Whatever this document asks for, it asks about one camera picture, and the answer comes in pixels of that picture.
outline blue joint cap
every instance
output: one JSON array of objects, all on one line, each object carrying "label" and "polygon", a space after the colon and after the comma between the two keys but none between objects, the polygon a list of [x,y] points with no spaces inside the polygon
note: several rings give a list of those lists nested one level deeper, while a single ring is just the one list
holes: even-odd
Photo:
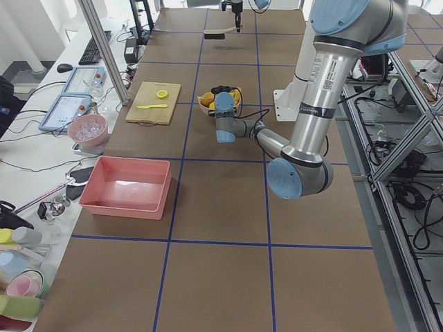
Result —
[{"label": "blue joint cap", "polygon": [[333,35],[353,24],[365,11],[370,0],[316,0],[310,22],[316,33]]},{"label": "blue joint cap", "polygon": [[254,0],[258,9],[263,9],[269,5],[269,0]]},{"label": "blue joint cap", "polygon": [[226,113],[234,108],[234,97],[227,92],[221,92],[215,96],[215,109],[218,112]]},{"label": "blue joint cap", "polygon": [[269,187],[282,199],[297,199],[302,196],[302,181],[295,167],[286,159],[272,160],[266,169]]},{"label": "blue joint cap", "polygon": [[216,130],[215,135],[218,143],[235,143],[235,135],[229,131]]},{"label": "blue joint cap", "polygon": [[404,35],[385,40],[377,44],[366,46],[363,56],[367,57],[368,55],[378,55],[398,50],[404,45],[405,41],[406,33]]}]

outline cutting board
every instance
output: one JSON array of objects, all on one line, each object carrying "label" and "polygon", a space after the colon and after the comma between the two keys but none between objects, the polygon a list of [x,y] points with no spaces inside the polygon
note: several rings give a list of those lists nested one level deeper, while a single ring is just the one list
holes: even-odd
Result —
[{"label": "cutting board", "polygon": [[[126,116],[126,121],[168,125],[174,113],[180,88],[181,85],[175,83],[142,82]],[[166,90],[168,96],[162,99],[158,98],[156,96],[158,90]],[[137,109],[138,105],[156,104],[167,104],[168,107],[165,109]]]}]

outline keyboard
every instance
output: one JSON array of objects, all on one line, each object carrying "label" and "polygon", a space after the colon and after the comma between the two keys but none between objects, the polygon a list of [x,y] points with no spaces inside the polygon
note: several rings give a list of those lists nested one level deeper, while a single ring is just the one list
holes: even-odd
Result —
[{"label": "keyboard", "polygon": [[[111,39],[111,31],[106,30],[105,36],[109,41]],[[91,37],[91,40],[89,40],[89,43],[87,44],[78,64],[97,64],[101,58],[102,57],[100,56],[100,52],[98,51],[96,41],[94,40],[94,38]]]}]

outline computer mouse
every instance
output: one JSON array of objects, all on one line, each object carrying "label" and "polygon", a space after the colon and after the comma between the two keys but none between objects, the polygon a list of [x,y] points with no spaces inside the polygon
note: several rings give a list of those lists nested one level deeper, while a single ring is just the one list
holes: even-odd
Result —
[{"label": "computer mouse", "polygon": [[71,64],[59,64],[57,66],[57,72],[58,73],[65,73],[67,71],[72,71],[72,65]]}]

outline yellow spoon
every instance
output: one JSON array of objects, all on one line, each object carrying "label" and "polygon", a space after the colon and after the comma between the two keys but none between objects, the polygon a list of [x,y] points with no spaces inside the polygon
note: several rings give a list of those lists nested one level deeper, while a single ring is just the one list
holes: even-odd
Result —
[{"label": "yellow spoon", "polygon": [[138,109],[165,109],[168,104],[158,104],[158,105],[138,105]]}]

